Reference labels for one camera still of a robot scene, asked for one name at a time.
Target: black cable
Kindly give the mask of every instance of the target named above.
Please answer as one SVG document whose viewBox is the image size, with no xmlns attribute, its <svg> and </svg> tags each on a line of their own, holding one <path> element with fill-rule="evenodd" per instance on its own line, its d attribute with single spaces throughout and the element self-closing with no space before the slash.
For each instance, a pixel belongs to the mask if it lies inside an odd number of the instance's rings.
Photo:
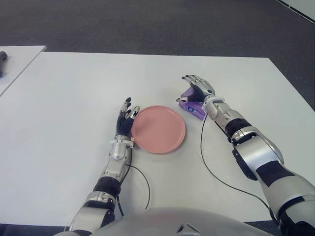
<svg viewBox="0 0 315 236">
<path fill-rule="evenodd" d="M 126 174 L 124 175 L 124 177 L 122 178 L 122 180 L 120 181 L 120 185 L 122 185 L 123 181 L 125 180 L 129 170 L 130 170 L 130 165 L 131 165 L 131 162 L 132 162 L 132 149 L 130 149 L 130 162 L 129 162 L 129 167 L 126 171 Z M 123 212 L 123 209 L 122 209 L 122 206 L 120 205 L 120 199 L 119 199 L 119 195 L 117 195 L 117 204 L 118 204 L 118 208 L 119 208 L 119 211 L 120 211 L 120 214 L 122 216 L 124 216 L 124 212 Z"/>
<path fill-rule="evenodd" d="M 127 176 L 127 174 L 128 174 L 128 172 L 129 172 L 129 170 L 130 170 L 131 167 L 133 167 L 133 168 L 135 168 L 137 171 L 139 171 L 140 174 L 142 174 L 142 176 L 143 176 L 144 179 L 146 180 L 147 185 L 148 185 L 149 198 L 148 198 L 147 205 L 146 205 L 146 207 L 145 207 L 145 209 L 147 209 L 148 206 L 149 206 L 149 203 L 150 203 L 150 198 L 151 198 L 151 189 L 150 189 L 150 185 L 149 185 L 148 179 L 146 178 L 146 176 L 143 174 L 143 172 L 142 172 L 141 170 L 139 170 L 137 167 L 131 165 L 131 162 L 132 162 L 132 149 L 130 149 L 130 162 L 129 162 L 129 164 L 125 164 L 125 165 L 128 166 L 128 169 L 127 169 L 126 174 L 124 175 L 124 177 L 123 177 L 123 179 L 122 179 L 122 181 L 121 181 L 120 183 L 121 183 L 121 184 L 123 183 L 123 181 L 124 181 L 124 179 L 126 178 L 126 176 Z M 120 204 L 119 195 L 117 196 L 117 205 L 118 205 L 120 214 L 121 214 L 122 216 L 124 216 L 124 212 L 123 212 L 122 206 L 121 206 L 121 204 Z"/>
<path fill-rule="evenodd" d="M 269 207 L 269 214 L 271 216 L 271 219 L 276 223 L 277 226 L 279 226 L 278 220 L 275 218 L 274 213 L 272 212 L 271 208 Z"/>
<path fill-rule="evenodd" d="M 130 162 L 129 162 L 129 165 L 131 165 L 131 162 L 132 162 L 132 149 L 130 148 Z M 126 171 L 126 174 L 124 175 L 122 181 L 120 181 L 120 185 L 122 185 L 122 183 L 123 183 L 123 181 L 125 180 L 125 178 L 126 178 L 128 172 L 129 172 L 129 170 L 130 170 L 130 166 L 128 167 L 128 169 L 127 169 L 127 171 Z"/>
<path fill-rule="evenodd" d="M 201 128 L 201 138 L 200 138 L 200 153 L 201 153 L 201 157 L 202 157 L 203 164 L 205 164 L 205 166 L 206 166 L 206 168 L 208 169 L 208 171 L 210 172 L 210 174 L 212 174 L 212 176 L 213 176 L 214 178 L 216 178 L 218 181 L 220 181 L 221 183 L 225 184 L 226 186 L 228 186 L 228 187 L 230 187 L 230 188 L 233 188 L 233 189 L 235 189 L 235 190 L 237 190 L 237 191 L 240 191 L 240 192 L 242 192 L 242 193 L 246 193 L 246 194 L 248 194 L 248 195 L 251 195 L 251 196 L 257 198 L 258 200 L 260 200 L 260 201 L 267 207 L 267 209 L 269 209 L 268 205 L 267 205 L 260 197 L 256 196 L 255 194 L 246 192 L 246 191 L 244 191 L 244 190 L 235 188 L 235 187 L 233 187 L 233 186 L 231 186 L 231 185 L 229 185 L 229 184 L 223 182 L 221 179 L 219 179 L 218 177 L 216 177 L 216 175 L 213 174 L 212 171 L 210 171 L 209 167 L 207 166 L 207 164 L 206 164 L 206 162 L 205 162 L 205 159 L 203 158 L 203 154 L 202 154 L 202 134 L 203 134 L 203 128 L 204 128 L 204 126 L 205 126 L 207 117 L 208 117 L 208 114 L 206 115 L 206 117 L 205 117 L 205 119 L 204 119 L 204 121 L 203 121 L 202 128 Z"/>
<path fill-rule="evenodd" d="M 140 173 L 142 174 L 142 176 L 144 177 L 144 179 L 146 180 L 146 182 L 147 182 L 148 190 L 149 190 L 149 198 L 148 198 L 148 203 L 147 203 L 146 207 L 144 208 L 144 209 L 147 209 L 148 206 L 149 206 L 149 203 L 150 203 L 150 198 L 151 198 L 151 190 L 150 190 L 150 185 L 149 185 L 148 179 L 146 178 L 146 176 L 144 175 L 144 173 L 142 173 L 142 171 L 139 170 L 137 167 L 132 166 L 132 165 L 128 165 L 128 166 L 131 166 L 131 167 L 135 168 L 138 172 L 140 172 Z"/>
<path fill-rule="evenodd" d="M 124 216 L 124 212 L 123 212 L 122 206 L 120 205 L 119 195 L 117 195 L 117 204 L 118 204 L 118 208 L 119 208 L 120 214 L 122 216 Z"/>
</svg>

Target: pink plate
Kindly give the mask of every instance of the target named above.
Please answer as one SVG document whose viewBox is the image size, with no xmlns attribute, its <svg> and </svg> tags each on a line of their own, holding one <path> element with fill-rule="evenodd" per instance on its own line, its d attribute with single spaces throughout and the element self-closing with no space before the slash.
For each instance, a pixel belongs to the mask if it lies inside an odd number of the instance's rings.
<svg viewBox="0 0 315 236">
<path fill-rule="evenodd" d="M 132 136 L 142 149 L 167 153 L 176 149 L 185 137 L 182 117 L 165 106 L 151 106 L 139 112 L 132 126 Z"/>
</svg>

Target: robot forearm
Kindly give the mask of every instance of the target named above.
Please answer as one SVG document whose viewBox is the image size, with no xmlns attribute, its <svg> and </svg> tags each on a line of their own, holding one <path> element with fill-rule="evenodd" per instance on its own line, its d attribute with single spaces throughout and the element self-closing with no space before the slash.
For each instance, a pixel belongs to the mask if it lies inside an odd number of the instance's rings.
<svg viewBox="0 0 315 236">
<path fill-rule="evenodd" d="M 277 146 L 224 103 L 223 98 L 207 96 L 203 109 L 233 144 L 232 153 L 244 174 L 259 181 L 283 234 L 314 230 L 314 186 L 284 167 Z"/>
<path fill-rule="evenodd" d="M 115 220 L 116 198 L 121 191 L 121 180 L 130 161 L 133 141 L 127 136 L 116 135 L 111 141 L 109 161 L 91 192 L 70 225 L 70 231 L 95 232 Z"/>
</svg>

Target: gray carpet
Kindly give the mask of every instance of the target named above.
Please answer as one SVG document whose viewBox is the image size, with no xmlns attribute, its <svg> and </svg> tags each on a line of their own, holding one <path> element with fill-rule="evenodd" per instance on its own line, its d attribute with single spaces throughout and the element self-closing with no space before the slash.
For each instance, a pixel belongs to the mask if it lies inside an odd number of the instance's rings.
<svg viewBox="0 0 315 236">
<path fill-rule="evenodd" d="M 315 108 L 315 25 L 276 0 L 0 0 L 0 45 L 267 57 Z M 271 221 L 249 224 L 280 235 Z M 60 230 L 0 225 L 0 236 Z"/>
</svg>

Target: white table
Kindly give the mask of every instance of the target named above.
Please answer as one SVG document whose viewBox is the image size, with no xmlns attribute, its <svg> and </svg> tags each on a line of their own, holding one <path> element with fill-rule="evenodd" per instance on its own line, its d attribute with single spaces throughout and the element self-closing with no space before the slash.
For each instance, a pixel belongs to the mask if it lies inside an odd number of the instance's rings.
<svg viewBox="0 0 315 236">
<path fill-rule="evenodd" d="M 3 62 L 0 77 L 0 96 L 34 60 L 37 55 L 45 51 L 46 46 L 12 46 L 0 47 L 0 52 L 5 51 L 8 58 Z"/>
<path fill-rule="evenodd" d="M 186 74 L 207 79 L 280 148 L 289 169 L 315 183 L 314 112 L 269 59 L 43 52 L 0 99 L 0 222 L 69 225 L 107 163 L 118 109 L 128 96 L 142 108 L 174 109 L 187 127 L 184 142 L 170 154 L 134 149 L 133 164 L 151 184 L 150 207 L 269 220 L 261 202 L 222 185 L 203 166 L 202 122 L 175 102 L 188 88 L 181 79 Z M 209 167 L 229 184 L 264 198 L 231 151 L 225 135 L 207 122 Z M 122 207 L 126 214 L 140 212 L 146 201 L 146 183 L 131 170 L 122 186 Z"/>
</svg>

